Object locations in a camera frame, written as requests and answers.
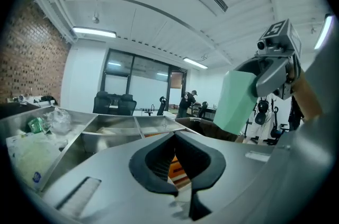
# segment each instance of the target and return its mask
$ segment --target doorway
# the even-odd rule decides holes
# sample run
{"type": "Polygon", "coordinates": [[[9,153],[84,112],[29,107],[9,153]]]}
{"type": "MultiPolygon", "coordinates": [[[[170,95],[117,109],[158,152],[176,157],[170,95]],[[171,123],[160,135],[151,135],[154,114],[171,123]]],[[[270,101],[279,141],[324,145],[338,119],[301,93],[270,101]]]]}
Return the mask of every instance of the doorway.
{"type": "Polygon", "coordinates": [[[181,96],[185,92],[185,73],[172,71],[169,89],[168,111],[177,113],[181,96]]]}

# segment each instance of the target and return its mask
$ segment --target green packaging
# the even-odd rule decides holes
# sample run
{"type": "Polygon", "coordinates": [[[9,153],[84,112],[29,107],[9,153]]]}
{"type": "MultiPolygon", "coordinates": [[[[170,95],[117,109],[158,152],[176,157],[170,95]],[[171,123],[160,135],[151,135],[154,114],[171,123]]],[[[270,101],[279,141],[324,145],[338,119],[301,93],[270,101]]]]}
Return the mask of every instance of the green packaging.
{"type": "Polygon", "coordinates": [[[239,135],[257,97],[251,93],[252,73],[230,70],[224,77],[214,123],[224,131],[239,135]]]}
{"type": "Polygon", "coordinates": [[[28,123],[32,133],[45,132],[47,127],[42,118],[35,118],[28,123]]]}

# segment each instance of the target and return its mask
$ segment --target sticker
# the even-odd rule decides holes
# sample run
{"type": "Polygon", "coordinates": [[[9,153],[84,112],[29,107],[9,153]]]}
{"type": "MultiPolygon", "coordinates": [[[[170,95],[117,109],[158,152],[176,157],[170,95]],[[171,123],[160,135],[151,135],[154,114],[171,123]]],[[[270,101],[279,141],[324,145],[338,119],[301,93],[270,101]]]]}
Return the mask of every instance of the sticker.
{"type": "Polygon", "coordinates": [[[34,177],[32,178],[35,183],[38,183],[41,179],[41,175],[39,172],[34,173],[34,177]]]}
{"type": "Polygon", "coordinates": [[[280,33],[281,29],[283,28],[284,24],[285,24],[285,21],[272,24],[270,26],[270,28],[266,31],[265,35],[262,36],[262,37],[265,38],[265,37],[272,37],[272,36],[275,36],[275,35],[279,35],[279,33],[280,33]]]}
{"type": "Polygon", "coordinates": [[[261,162],[267,162],[270,159],[271,155],[268,154],[262,154],[262,153],[257,153],[256,151],[249,151],[245,154],[245,157],[261,161],[261,162]]]}

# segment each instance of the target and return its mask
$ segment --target glass wall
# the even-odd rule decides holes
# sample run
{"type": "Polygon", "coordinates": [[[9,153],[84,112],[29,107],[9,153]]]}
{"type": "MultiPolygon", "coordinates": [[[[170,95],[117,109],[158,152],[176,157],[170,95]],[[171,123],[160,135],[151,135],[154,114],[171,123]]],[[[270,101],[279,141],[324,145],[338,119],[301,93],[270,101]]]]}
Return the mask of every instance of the glass wall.
{"type": "Polygon", "coordinates": [[[160,97],[167,98],[169,66],[142,57],[136,57],[133,64],[129,94],[137,101],[136,108],[150,109],[160,106],[160,97]]]}
{"type": "Polygon", "coordinates": [[[109,94],[126,94],[132,63],[132,55],[110,50],[101,89],[109,94]]]}
{"type": "Polygon", "coordinates": [[[171,89],[169,91],[169,105],[178,105],[180,104],[181,96],[184,93],[182,91],[182,79],[183,73],[175,72],[171,74],[171,89]]]}
{"type": "Polygon", "coordinates": [[[133,100],[137,102],[136,109],[150,109],[153,104],[157,110],[160,107],[159,99],[162,96],[169,101],[171,101],[171,97],[175,102],[180,100],[178,96],[180,93],[174,95],[168,84],[171,82],[168,75],[174,71],[182,72],[180,76],[183,76],[183,80],[185,80],[185,69],[110,49],[102,76],[101,90],[108,92],[111,97],[115,97],[114,94],[116,94],[118,98],[123,94],[131,94],[133,100]]]}

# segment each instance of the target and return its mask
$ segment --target brick wall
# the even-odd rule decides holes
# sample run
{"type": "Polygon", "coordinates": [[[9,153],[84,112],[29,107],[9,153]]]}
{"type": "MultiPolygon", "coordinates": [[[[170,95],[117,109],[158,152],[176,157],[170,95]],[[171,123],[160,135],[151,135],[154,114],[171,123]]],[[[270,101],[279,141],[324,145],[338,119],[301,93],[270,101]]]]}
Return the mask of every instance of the brick wall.
{"type": "Polygon", "coordinates": [[[0,103],[27,93],[51,95],[60,103],[69,49],[34,0],[20,3],[0,39],[0,103]]]}

